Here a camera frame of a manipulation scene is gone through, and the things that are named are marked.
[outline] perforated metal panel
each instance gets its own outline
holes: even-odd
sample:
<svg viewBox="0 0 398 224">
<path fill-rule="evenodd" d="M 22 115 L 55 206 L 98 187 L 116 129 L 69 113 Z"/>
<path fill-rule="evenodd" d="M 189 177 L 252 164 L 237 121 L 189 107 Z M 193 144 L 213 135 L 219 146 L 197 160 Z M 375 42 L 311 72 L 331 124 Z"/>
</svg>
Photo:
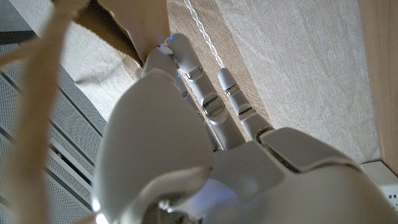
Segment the perforated metal panel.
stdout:
<svg viewBox="0 0 398 224">
<path fill-rule="evenodd" d="M 60 69 L 59 85 L 61 89 L 70 97 L 76 106 L 83 112 L 83 114 L 90 120 L 94 127 L 102 134 L 106 126 L 106 121 L 95 109 L 94 105 L 88 100 L 83 92 L 77 88 L 73 79 L 65 71 Z"/>
<path fill-rule="evenodd" d="M 61 93 L 58 93 L 51 118 L 91 161 L 96 161 L 101 136 Z"/>
<path fill-rule="evenodd" d="M 21 103 L 21 98 L 18 92 L 10 85 L 3 77 L 0 78 L 0 126 L 14 133 L 17 128 L 18 110 L 17 107 Z"/>
<path fill-rule="evenodd" d="M 83 200 L 88 204 L 91 204 L 90 192 L 74 178 L 68 171 L 66 171 L 58 162 L 55 162 L 52 158 L 48 158 L 47 167 L 63 180 L 72 190 L 74 190 Z"/>
<path fill-rule="evenodd" d="M 0 45 L 0 55 L 16 47 L 16 44 Z M 12 139 L 17 128 L 23 69 L 23 63 L 15 63 L 5 68 L 0 77 L 0 196 L 5 201 L 9 198 L 5 188 L 5 166 L 12 150 L 7 137 Z M 50 118 L 52 124 L 49 126 L 49 137 L 83 167 L 79 169 L 85 169 L 93 175 L 93 163 L 106 122 L 63 69 L 60 71 L 59 85 L 57 102 Z M 45 173 L 50 222 L 71 223 L 90 211 L 90 182 L 81 177 L 82 173 L 78 174 L 70 161 L 67 163 L 60 160 L 61 157 L 57 157 L 57 154 L 52 156 L 48 158 L 48 170 Z M 10 210 L 0 200 L 0 224 L 2 223 L 15 221 Z"/>
<path fill-rule="evenodd" d="M 3 55 L 7 52 L 10 52 L 18 47 L 17 44 L 4 44 L 0 45 L 0 55 Z M 4 73 L 7 74 L 7 76 L 12 79 L 12 81 L 18 85 L 21 86 L 22 84 L 22 78 L 19 74 L 22 73 L 23 71 L 23 63 L 22 62 L 16 62 L 13 63 L 11 66 L 8 66 L 4 69 Z"/>
<path fill-rule="evenodd" d="M 17 219 L 12 211 L 0 203 L 0 224 L 16 224 Z"/>
<path fill-rule="evenodd" d="M 0 134 L 0 195 L 5 199 L 9 198 L 6 190 L 6 164 L 11 151 L 11 143 Z"/>
<path fill-rule="evenodd" d="M 73 223 L 90 212 L 48 174 L 45 175 L 45 183 L 50 202 L 51 223 Z"/>
<path fill-rule="evenodd" d="M 62 137 L 62 135 L 55 130 L 53 126 L 49 127 L 49 135 L 50 137 L 54 138 L 66 151 L 68 151 L 69 154 L 75 158 L 91 175 L 94 175 L 93 166 L 89 164 L 87 160 L 85 160 L 83 156 L 81 156 L 81 154 L 79 154 L 79 152 L 76 151 L 76 149 L 73 148 L 73 146 L 64 137 Z"/>
</svg>

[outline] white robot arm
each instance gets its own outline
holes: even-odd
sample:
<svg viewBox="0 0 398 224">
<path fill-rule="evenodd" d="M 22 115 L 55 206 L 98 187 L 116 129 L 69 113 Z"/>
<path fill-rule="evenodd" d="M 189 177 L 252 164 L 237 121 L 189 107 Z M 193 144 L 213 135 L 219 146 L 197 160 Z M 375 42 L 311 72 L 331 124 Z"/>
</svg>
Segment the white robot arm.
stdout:
<svg viewBox="0 0 398 224">
<path fill-rule="evenodd" d="M 245 142 L 183 34 L 154 49 L 137 76 L 101 144 L 98 224 L 398 223 L 352 160 L 300 131 L 274 130 L 222 68 L 221 86 L 251 138 Z"/>
</svg>

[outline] wooden board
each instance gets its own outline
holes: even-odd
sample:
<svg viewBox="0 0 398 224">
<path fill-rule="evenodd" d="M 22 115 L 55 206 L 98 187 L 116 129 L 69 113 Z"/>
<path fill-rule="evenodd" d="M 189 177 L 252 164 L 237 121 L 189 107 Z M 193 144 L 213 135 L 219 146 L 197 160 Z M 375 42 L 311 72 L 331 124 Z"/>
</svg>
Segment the wooden board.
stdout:
<svg viewBox="0 0 398 224">
<path fill-rule="evenodd" d="M 398 174 L 398 1 L 358 3 L 382 159 Z"/>
</svg>

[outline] fabric surface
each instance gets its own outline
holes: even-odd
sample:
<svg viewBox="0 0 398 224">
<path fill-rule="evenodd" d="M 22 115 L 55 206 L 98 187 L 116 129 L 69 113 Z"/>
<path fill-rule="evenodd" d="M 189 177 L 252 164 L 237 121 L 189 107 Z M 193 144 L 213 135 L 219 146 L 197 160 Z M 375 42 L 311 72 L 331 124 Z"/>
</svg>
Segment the fabric surface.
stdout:
<svg viewBox="0 0 398 224">
<path fill-rule="evenodd" d="M 234 114 L 232 106 L 229 103 L 228 97 L 221 88 L 218 81 L 217 74 L 220 66 L 214 55 L 211 53 L 209 46 L 206 44 L 202 33 L 197 28 L 194 20 L 192 19 L 189 10 L 185 7 L 184 2 L 181 0 L 167 1 L 169 8 L 169 22 L 171 33 L 181 32 L 185 34 L 191 41 L 198 57 L 203 65 L 203 69 L 207 72 L 212 84 L 215 86 L 216 91 L 222 97 L 225 105 L 232 115 L 236 125 L 241 130 L 246 140 L 249 139 L 248 135 L 244 132 L 243 126 L 238 117 Z M 242 56 L 234 43 L 231 33 L 227 28 L 217 5 L 212 0 L 205 1 L 192 1 L 199 19 L 202 21 L 207 33 L 210 35 L 214 45 L 217 48 L 220 57 L 224 61 L 224 65 L 228 68 L 235 77 L 238 85 L 246 94 L 250 103 L 257 109 L 257 112 L 268 119 L 268 114 L 261 102 L 260 96 L 254 86 L 251 76 L 243 62 Z M 195 95 L 186 84 L 190 94 L 194 100 L 197 101 Z"/>
<path fill-rule="evenodd" d="M 40 36 L 52 10 L 50 1 L 10 2 Z M 311 134 L 356 162 L 380 157 L 355 0 L 192 4 L 224 65 L 275 128 Z M 220 68 L 183 0 L 169 0 L 167 6 L 171 32 L 190 38 L 210 80 L 228 102 L 216 76 Z M 137 68 L 131 58 L 76 24 L 68 32 L 62 65 L 105 120 L 134 83 Z"/>
<path fill-rule="evenodd" d="M 53 6 L 50 0 L 10 0 L 40 37 Z M 90 30 L 73 23 L 65 38 L 61 65 L 76 86 L 108 120 L 120 96 L 134 83 L 127 71 L 138 66 Z"/>
<path fill-rule="evenodd" d="M 357 1 L 216 2 L 275 128 L 380 158 Z"/>
</svg>

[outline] white cord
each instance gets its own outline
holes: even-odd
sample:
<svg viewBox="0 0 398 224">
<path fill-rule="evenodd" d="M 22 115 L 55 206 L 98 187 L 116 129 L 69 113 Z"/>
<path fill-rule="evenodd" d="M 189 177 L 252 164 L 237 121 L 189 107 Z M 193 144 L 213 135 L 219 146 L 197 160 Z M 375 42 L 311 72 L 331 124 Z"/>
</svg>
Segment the white cord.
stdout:
<svg viewBox="0 0 398 224">
<path fill-rule="evenodd" d="M 191 1 L 190 0 L 184 0 L 185 6 L 188 8 L 188 10 L 190 11 L 193 20 L 196 22 L 197 27 L 199 28 L 199 31 L 203 34 L 203 38 L 205 39 L 205 42 L 207 45 L 209 45 L 211 53 L 213 53 L 213 55 L 216 57 L 217 63 L 221 68 L 224 68 L 224 63 L 223 60 L 221 59 L 221 57 L 218 55 L 217 49 L 214 46 L 214 44 L 211 42 L 211 39 L 209 37 L 209 35 L 207 34 L 205 27 L 203 26 L 203 23 L 200 22 L 199 17 L 198 17 L 198 13 L 196 12 L 196 10 L 194 10 Z"/>
</svg>

